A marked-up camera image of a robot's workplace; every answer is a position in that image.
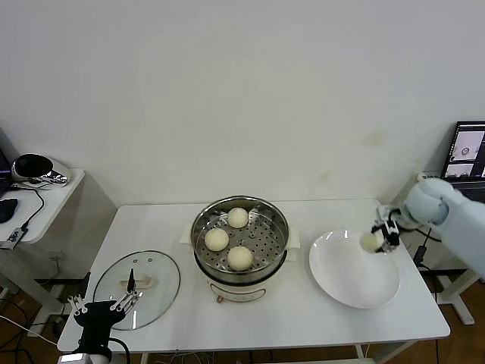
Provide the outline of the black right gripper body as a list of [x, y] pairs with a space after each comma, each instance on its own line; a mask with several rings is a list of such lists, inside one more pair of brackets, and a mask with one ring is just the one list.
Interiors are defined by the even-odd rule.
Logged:
[[400, 233], [394, 220], [386, 220], [382, 224], [381, 231], [385, 246], [398, 246], [400, 244]]

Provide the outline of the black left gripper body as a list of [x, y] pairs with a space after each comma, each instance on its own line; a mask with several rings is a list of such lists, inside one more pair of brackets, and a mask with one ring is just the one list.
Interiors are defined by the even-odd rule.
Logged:
[[74, 320], [82, 328], [76, 351], [109, 351], [111, 329], [124, 320], [122, 309], [111, 307], [114, 300], [87, 303], [74, 313]]

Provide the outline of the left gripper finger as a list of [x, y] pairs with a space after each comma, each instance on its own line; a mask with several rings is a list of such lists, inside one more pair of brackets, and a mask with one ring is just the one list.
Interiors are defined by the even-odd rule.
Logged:
[[136, 290], [136, 279], [134, 277], [133, 269], [127, 281], [127, 289], [124, 295], [113, 305], [113, 310], [116, 312], [128, 313], [137, 303], [139, 293]]
[[69, 296], [67, 298], [68, 303], [71, 307], [71, 312], [73, 315], [80, 315], [87, 313], [87, 308], [85, 306], [85, 302], [83, 297], [80, 294], [75, 296]]

